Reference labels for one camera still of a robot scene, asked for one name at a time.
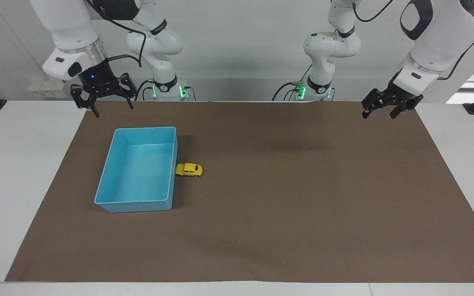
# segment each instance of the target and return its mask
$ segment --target black clamp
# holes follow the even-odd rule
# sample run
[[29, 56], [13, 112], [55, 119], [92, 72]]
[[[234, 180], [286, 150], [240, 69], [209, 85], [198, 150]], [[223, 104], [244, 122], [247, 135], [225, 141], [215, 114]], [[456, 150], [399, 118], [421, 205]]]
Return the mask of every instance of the black clamp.
[[[89, 93], [89, 97], [87, 99], [83, 99], [81, 97], [81, 93], [83, 91]], [[130, 78], [128, 73], [124, 73], [122, 76], [116, 79], [107, 81], [101, 86], [79, 86], [77, 84], [71, 85], [71, 96], [78, 108], [91, 109], [97, 118], [100, 117], [100, 113], [98, 112], [98, 109], [94, 103], [96, 103], [98, 98], [110, 95], [121, 96], [127, 100], [129, 107], [134, 109], [131, 98], [136, 94], [137, 87], [133, 83], [133, 80]]]
[[392, 119], [395, 119], [402, 112], [414, 110], [423, 99], [423, 95], [414, 96], [408, 92], [407, 94], [407, 96], [402, 96], [397, 92], [389, 90], [389, 88], [383, 92], [380, 92], [376, 88], [373, 89], [367, 97], [361, 101], [363, 109], [365, 109], [362, 113], [363, 118], [367, 119], [372, 111], [386, 106], [396, 106], [390, 113]]

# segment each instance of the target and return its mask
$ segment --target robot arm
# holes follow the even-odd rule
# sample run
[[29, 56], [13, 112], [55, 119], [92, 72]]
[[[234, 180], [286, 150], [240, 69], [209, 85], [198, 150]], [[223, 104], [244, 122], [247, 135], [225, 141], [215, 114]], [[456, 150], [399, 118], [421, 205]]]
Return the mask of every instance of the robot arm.
[[304, 50], [313, 62], [310, 75], [304, 80], [306, 96], [312, 100], [323, 99], [332, 83], [335, 66], [329, 58], [355, 56], [361, 47], [354, 27], [356, 18], [351, 0], [332, 0], [328, 19], [335, 32], [310, 34], [304, 44]]
[[422, 92], [474, 44], [474, 0], [411, 0], [400, 24], [414, 47], [387, 90], [374, 89], [363, 100], [363, 118], [388, 105], [397, 106], [391, 112], [396, 118], [418, 105]]
[[[130, 99], [137, 93], [137, 88], [128, 73], [120, 77], [113, 74], [83, 0], [30, 0], [30, 3], [56, 45], [43, 64], [43, 70], [63, 80], [79, 77], [83, 85], [71, 86], [71, 96], [78, 108], [91, 109], [99, 117], [94, 103], [98, 98], [110, 95], [124, 97], [133, 108]], [[126, 7], [129, 3], [136, 5], [133, 0], [123, 3]], [[90, 94], [88, 99], [81, 97], [83, 91]]]
[[[142, 0], [140, 12], [133, 20], [149, 30], [148, 45], [144, 47], [142, 57], [153, 73], [153, 83], [156, 86], [153, 96], [182, 98], [182, 79], [177, 76], [173, 63], [167, 58], [182, 52], [182, 37], [167, 26], [166, 19], [156, 9], [156, 0]], [[132, 52], [139, 54], [142, 42], [141, 34], [128, 34], [128, 46]]]
[[149, 64], [156, 86], [154, 95], [157, 97], [182, 97], [181, 79], [176, 75], [173, 63], [166, 56], [182, 52], [182, 37], [167, 26], [166, 19], [156, 8], [156, 0], [94, 0], [94, 6], [103, 15], [112, 19], [132, 20], [145, 27], [148, 36], [130, 32], [127, 37], [129, 49], [140, 54]]

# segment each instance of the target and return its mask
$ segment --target blue plastic bin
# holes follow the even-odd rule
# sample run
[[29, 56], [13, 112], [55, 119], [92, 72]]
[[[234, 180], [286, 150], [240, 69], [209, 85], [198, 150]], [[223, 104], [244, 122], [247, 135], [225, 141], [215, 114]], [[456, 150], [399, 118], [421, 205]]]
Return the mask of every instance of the blue plastic bin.
[[94, 203], [111, 213], [171, 210], [177, 129], [117, 129]]

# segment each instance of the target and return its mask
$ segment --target yellow toy car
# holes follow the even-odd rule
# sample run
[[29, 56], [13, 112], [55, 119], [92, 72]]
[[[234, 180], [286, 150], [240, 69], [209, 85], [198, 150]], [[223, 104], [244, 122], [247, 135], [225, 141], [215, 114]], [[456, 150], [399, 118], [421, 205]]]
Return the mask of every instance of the yellow toy car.
[[175, 170], [175, 175], [177, 176], [202, 176], [203, 168], [194, 163], [179, 163], [177, 164], [177, 169]]

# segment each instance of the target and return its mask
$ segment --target green indicator light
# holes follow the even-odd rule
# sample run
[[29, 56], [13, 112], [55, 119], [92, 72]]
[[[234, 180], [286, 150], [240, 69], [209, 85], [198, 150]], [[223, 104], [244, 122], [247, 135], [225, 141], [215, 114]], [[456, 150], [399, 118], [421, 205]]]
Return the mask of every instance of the green indicator light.
[[180, 96], [183, 98], [187, 97], [188, 92], [186, 92], [182, 86], [179, 86], [179, 88], [180, 88]]
[[301, 86], [301, 89], [299, 90], [299, 93], [297, 94], [297, 99], [300, 101], [304, 100], [304, 95], [307, 92], [307, 87], [306, 86]]
[[329, 95], [327, 96], [327, 101], [334, 101], [335, 92], [336, 92], [335, 88], [330, 88]]

